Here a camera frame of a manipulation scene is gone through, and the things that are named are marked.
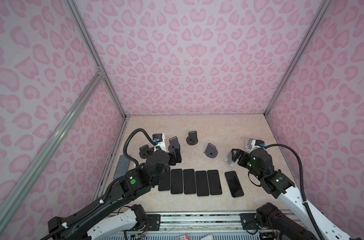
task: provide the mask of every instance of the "black cable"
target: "black cable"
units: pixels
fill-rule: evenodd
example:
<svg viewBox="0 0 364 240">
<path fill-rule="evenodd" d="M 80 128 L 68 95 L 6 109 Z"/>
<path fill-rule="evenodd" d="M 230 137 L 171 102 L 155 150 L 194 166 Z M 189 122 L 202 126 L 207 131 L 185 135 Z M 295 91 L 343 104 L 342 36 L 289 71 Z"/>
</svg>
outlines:
<svg viewBox="0 0 364 240">
<path fill-rule="evenodd" d="M 154 145 L 154 146 L 156 146 L 156 148 L 158 149 L 158 150 L 161 150 L 161 148 L 160 148 L 160 146 L 157 146 L 158 144 L 156 143 L 156 142 L 154 142 L 151 138 L 150 138 L 150 136 L 147 134 L 147 132 L 143 129 L 143 128 L 137 128 L 137 129 L 135 129 L 130 135 L 129 135 L 129 137 L 127 138 L 127 140 L 126 140 L 126 142 L 125 142 L 125 144 L 123 145 L 123 156 L 125 156 L 127 159 L 129 159 L 129 160 L 131 160 L 131 161 L 133 161 L 134 163 L 135 163 L 135 165 L 136 166 L 138 166 L 139 165 L 139 163 L 138 163 L 138 161 L 135 159 L 135 158 L 133 158 L 133 157 L 131 157 L 131 156 L 129 156 L 128 154 L 127 154 L 127 147 L 128 147 L 128 145 L 129 145 L 129 142 L 130 142 L 130 140 L 134 137 L 134 135 L 136 134 L 136 133 L 138 133 L 138 132 L 143 132 L 143 134 L 145 135 L 145 137 L 147 138 L 147 140 L 152 144 L 152 145 Z"/>
<path fill-rule="evenodd" d="M 249 234 L 251 234 L 251 235 L 255 235 L 257 232 L 258 232 L 258 229 L 259 229 L 259 225 L 258 225 L 258 223 L 255 221 L 255 224 L 256 224 L 256 231 L 254 232 L 254 233 L 250 233 L 248 230 L 247 230 L 247 224 L 248 223 L 252 223 L 252 222 L 246 222 L 246 226 L 245 226 L 245 228 L 246 228 L 246 232 L 248 232 Z"/>
<path fill-rule="evenodd" d="M 250 182 L 253 184 L 253 185 L 256 185 L 255 183 L 253 183 L 252 182 L 252 180 L 250 179 L 250 171 L 249 171 L 249 174 L 248 174 L 248 176 L 249 176 L 249 180 L 250 180 Z"/>
<path fill-rule="evenodd" d="M 128 207 L 128 208 L 130 208 L 130 209 L 131 209 L 131 207 L 130 207 L 130 206 L 127 206 L 127 205 L 126 205 L 126 206 L 122 206 L 122 207 L 120 207 L 120 208 L 119 208 L 117 215 L 119 214 L 119 212 L 121 211 L 121 209 L 122 209 L 123 207 Z"/>
<path fill-rule="evenodd" d="M 125 240 L 127 240 L 127 233 L 126 233 L 127 230 L 123 230 L 123 236 L 125 237 Z"/>
<path fill-rule="evenodd" d="M 307 211 L 307 214 L 308 214 L 308 217 L 312 223 L 312 225 L 314 226 L 314 229 L 316 231 L 316 233 L 318 234 L 320 240 L 324 240 L 324 237 L 323 237 L 323 234 L 320 232 L 320 229 L 318 227 L 318 224 L 316 223 L 315 219 L 314 219 L 314 216 L 312 215 L 311 213 L 311 209 L 309 208 L 308 206 L 308 203 L 305 202 L 307 201 L 307 198 L 306 198 L 306 194 L 304 193 L 304 180 L 303 180 L 303 166 L 302 166 L 302 161 L 300 160 L 300 157 L 299 155 L 296 153 L 296 151 L 292 148 L 290 148 L 289 146 L 286 146 L 284 144 L 270 144 L 266 147 L 264 147 L 264 149 L 267 149 L 269 147 L 285 147 L 287 148 L 288 150 L 290 150 L 294 155 L 295 157 L 297 158 L 298 160 L 298 164 L 299 164 L 299 184 L 300 184 L 300 194 L 302 195 L 302 199 L 303 199 L 303 205 L 304 207 L 306 208 L 306 211 Z"/>
<path fill-rule="evenodd" d="M 65 229 L 64 226 L 60 225 L 57 230 L 55 230 L 54 232 L 51 232 L 48 235 L 44 236 L 43 238 L 41 238 L 41 240 L 47 240 L 47 239 L 57 235 L 58 233 L 62 232 L 64 229 Z"/>
</svg>

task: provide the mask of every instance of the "gray sponge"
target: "gray sponge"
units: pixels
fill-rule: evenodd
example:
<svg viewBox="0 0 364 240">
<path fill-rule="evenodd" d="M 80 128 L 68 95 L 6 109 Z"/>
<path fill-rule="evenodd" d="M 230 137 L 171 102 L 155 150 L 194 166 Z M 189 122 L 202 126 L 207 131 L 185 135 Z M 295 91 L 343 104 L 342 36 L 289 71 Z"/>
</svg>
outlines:
<svg viewBox="0 0 364 240">
<path fill-rule="evenodd" d="M 126 172 L 129 170 L 130 160 L 127 159 L 125 156 L 121 155 L 119 156 L 117 168 L 114 172 L 114 179 L 121 177 L 126 174 Z"/>
</svg>

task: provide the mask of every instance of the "phone screen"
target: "phone screen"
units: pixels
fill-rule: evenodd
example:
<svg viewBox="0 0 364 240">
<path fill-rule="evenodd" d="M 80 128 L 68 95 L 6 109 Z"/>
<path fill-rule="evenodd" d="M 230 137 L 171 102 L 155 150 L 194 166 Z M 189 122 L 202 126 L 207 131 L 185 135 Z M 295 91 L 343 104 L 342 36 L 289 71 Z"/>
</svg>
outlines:
<svg viewBox="0 0 364 240">
<path fill-rule="evenodd" d="M 171 194 L 183 193 L 183 174 L 182 169 L 171 170 Z"/>
<path fill-rule="evenodd" d="M 162 174 L 160 183 L 158 185 L 158 191 L 169 191 L 170 190 L 170 171 Z"/>
<path fill-rule="evenodd" d="M 208 196 L 210 192 L 208 191 L 208 181 L 206 171 L 196 171 L 196 193 L 199 197 Z"/>
<path fill-rule="evenodd" d="M 235 171 L 225 172 L 227 184 L 229 185 L 232 197 L 242 197 L 244 195 L 241 183 Z"/>
<path fill-rule="evenodd" d="M 183 170 L 183 189 L 184 194 L 196 194 L 194 169 Z"/>
<path fill-rule="evenodd" d="M 221 195 L 222 186 L 221 186 L 221 181 L 219 180 L 218 170 L 208 170 L 207 177 L 208 177 L 208 186 L 210 189 L 210 194 Z"/>
</svg>

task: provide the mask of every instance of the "black robotic arm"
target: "black robotic arm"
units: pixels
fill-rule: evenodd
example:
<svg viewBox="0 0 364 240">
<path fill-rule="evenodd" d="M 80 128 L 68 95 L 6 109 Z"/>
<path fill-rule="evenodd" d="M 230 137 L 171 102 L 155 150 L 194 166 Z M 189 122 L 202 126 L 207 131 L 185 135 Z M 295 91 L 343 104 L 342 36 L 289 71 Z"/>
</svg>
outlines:
<svg viewBox="0 0 364 240">
<path fill-rule="evenodd" d="M 54 217 L 49 220 L 49 234 L 42 240 L 51 237 L 54 240 L 91 240 L 87 234 L 89 229 L 116 209 L 149 192 L 152 187 L 160 183 L 161 175 L 170 171 L 169 159 L 170 156 L 167 152 L 155 151 L 146 159 L 145 163 L 113 180 L 105 194 L 85 208 L 71 216 Z M 140 230 L 147 220 L 146 213 L 140 205 L 133 206 L 132 210 L 137 221 L 133 228 Z"/>
</svg>

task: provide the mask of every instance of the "robotic arm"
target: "robotic arm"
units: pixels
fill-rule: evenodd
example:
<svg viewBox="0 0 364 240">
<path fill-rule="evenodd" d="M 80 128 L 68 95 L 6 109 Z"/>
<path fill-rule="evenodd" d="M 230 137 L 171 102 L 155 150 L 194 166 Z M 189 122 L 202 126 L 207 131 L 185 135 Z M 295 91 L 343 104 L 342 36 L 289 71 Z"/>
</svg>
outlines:
<svg viewBox="0 0 364 240">
<path fill-rule="evenodd" d="M 281 144 L 272 144 L 270 146 L 287 147 Z M 306 199 L 303 188 L 303 174 L 301 173 L 301 189 L 299 190 L 285 174 L 280 170 L 276 171 L 274 169 L 271 155 L 267 153 L 265 148 L 256 148 L 251 151 L 250 154 L 238 149 L 238 151 L 242 151 L 241 156 L 238 156 L 238 165 L 247 168 L 249 170 L 249 175 L 251 173 L 260 181 L 260 185 L 253 184 L 262 187 L 268 194 L 273 195 L 274 198 L 286 205 L 309 228 L 316 238 L 321 240 L 352 240 L 347 233 L 335 226 Z M 298 158 L 300 171 L 302 171 L 302 164 L 299 156 L 297 156 L 294 150 L 291 148 L 289 149 Z M 263 226 L 266 225 L 267 222 L 275 223 L 275 226 L 273 226 L 274 228 L 281 232 L 292 233 L 293 235 L 291 236 L 287 234 L 291 239 L 311 239 L 311 237 L 307 238 L 308 234 L 304 233 L 302 233 L 302 237 L 299 238 L 299 229 L 297 229 L 298 231 L 296 232 L 292 230 L 287 231 L 287 227 L 290 227 L 289 221 L 282 224 L 282 221 L 284 220 L 276 218 L 276 214 L 279 214 L 277 211 L 279 210 L 270 203 L 260 207 L 256 214 L 258 225 Z"/>
<path fill-rule="evenodd" d="M 112 181 L 105 194 L 85 208 L 69 217 L 54 217 L 49 220 L 49 235 L 42 239 L 94 240 L 120 230 L 141 230 L 147 216 L 140 205 L 134 205 L 125 213 L 107 220 L 104 218 L 158 185 L 160 176 L 170 171 L 169 159 L 167 152 L 155 151 L 145 163 Z"/>
</svg>

